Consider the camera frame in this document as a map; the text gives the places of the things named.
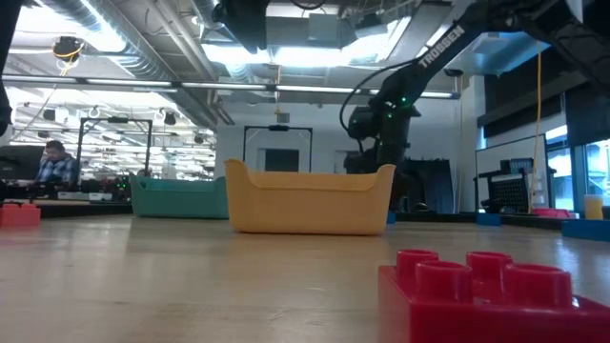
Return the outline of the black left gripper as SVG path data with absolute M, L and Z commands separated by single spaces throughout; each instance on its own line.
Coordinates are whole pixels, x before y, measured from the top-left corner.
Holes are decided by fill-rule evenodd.
M 236 21 L 263 21 L 270 0 L 219 0 L 212 11 L 215 22 L 228 24 Z M 236 23 L 229 26 L 234 38 L 249 53 L 267 49 L 267 32 L 264 25 Z

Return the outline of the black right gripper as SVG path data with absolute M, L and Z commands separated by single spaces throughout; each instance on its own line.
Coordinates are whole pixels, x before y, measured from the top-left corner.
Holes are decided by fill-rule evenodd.
M 415 103 L 417 93 L 402 88 L 381 88 L 376 95 L 376 115 L 379 121 L 376 140 L 379 165 L 399 165 L 406 152 L 410 122 L 420 117 Z

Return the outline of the long blue toy block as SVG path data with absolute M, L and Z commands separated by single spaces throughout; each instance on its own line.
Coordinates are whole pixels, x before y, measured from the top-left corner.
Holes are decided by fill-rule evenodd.
M 610 221 L 581 219 L 563 221 L 561 234 L 577 239 L 610 242 Z

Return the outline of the small orange toy block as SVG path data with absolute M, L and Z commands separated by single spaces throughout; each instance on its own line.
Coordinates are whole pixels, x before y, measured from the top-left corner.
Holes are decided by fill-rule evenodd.
M 41 210 L 33 204 L 4 204 L 0 208 L 0 228 L 35 227 Z

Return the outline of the dark curtain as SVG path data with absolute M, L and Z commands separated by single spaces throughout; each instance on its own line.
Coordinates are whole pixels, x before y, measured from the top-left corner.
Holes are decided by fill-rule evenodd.
M 407 159 L 403 170 L 410 176 L 405 198 L 408 212 L 454 212 L 454 187 L 447 159 Z

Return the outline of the yellow plastic bin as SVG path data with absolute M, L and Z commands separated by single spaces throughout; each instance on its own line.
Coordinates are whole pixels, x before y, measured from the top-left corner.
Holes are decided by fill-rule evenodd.
M 380 235 L 396 167 L 374 173 L 250 171 L 224 162 L 230 223 L 242 233 Z

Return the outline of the whiteboard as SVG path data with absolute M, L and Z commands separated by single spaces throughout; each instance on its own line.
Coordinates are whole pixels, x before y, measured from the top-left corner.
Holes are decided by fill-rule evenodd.
M 476 151 L 476 201 L 482 209 L 480 201 L 488 195 L 486 182 L 478 175 L 499 169 L 499 161 L 513 158 L 533 158 L 533 171 L 528 176 L 530 202 L 528 213 L 534 208 L 548 208 L 550 203 L 549 179 L 547 176 L 546 142 L 543 134 L 521 138 L 487 149 Z

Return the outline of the long ceiling light bar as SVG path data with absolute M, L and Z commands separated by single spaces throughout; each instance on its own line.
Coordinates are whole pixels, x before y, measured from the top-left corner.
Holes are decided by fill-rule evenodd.
M 349 94 L 351 88 L 326 87 L 326 86 L 299 86 L 299 85 L 274 85 L 274 84 L 239 84 L 221 82 L 184 82 L 184 81 L 153 81 L 135 79 L 111 79 L 111 78 L 86 78 L 68 76 L 44 76 L 3 74 L 1 80 L 6 84 L 33 84 L 37 87 L 43 85 L 55 86 L 83 86 L 83 87 L 115 87 L 146 90 L 214 90 L 214 91 L 271 91 L 271 92 L 310 92 L 325 94 Z

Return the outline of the red tray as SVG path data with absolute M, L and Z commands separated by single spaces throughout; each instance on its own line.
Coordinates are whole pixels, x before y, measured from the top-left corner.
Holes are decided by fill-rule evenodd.
M 573 218 L 573 214 L 565 209 L 534 208 L 532 214 L 547 218 Z

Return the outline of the teal green plastic bin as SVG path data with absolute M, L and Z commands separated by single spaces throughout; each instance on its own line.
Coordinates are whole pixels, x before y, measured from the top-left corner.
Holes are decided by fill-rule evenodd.
M 140 217 L 228 219 L 226 179 L 188 181 L 130 176 L 132 211 Z

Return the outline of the small red toy block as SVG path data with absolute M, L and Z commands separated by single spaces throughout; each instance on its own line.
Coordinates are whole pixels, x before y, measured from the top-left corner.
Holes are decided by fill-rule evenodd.
M 378 343 L 610 343 L 610 307 L 569 272 L 502 252 L 400 250 L 377 270 Z

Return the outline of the yellow cup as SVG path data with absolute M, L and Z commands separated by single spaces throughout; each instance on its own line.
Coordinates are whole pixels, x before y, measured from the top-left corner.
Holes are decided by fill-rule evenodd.
M 586 194 L 584 196 L 584 213 L 586 220 L 603 219 L 603 197 L 599 194 Z

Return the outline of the white box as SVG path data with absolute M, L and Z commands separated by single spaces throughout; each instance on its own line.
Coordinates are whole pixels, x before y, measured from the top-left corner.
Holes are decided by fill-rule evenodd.
M 112 194 L 103 192 L 59 192 L 57 198 L 59 200 L 112 201 Z

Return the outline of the person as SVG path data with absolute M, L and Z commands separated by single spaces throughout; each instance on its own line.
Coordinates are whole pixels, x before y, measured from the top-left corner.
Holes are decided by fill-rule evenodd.
M 35 176 L 36 182 L 62 182 L 68 185 L 77 182 L 79 164 L 70 153 L 66 152 L 60 141 L 49 141 L 45 146 L 45 154 Z

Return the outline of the silver ventilation duct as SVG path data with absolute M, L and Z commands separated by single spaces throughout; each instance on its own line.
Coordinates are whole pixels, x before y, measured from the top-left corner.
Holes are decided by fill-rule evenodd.
M 156 0 L 38 0 L 80 25 L 86 40 L 136 80 L 215 80 L 211 65 L 193 51 L 191 31 Z

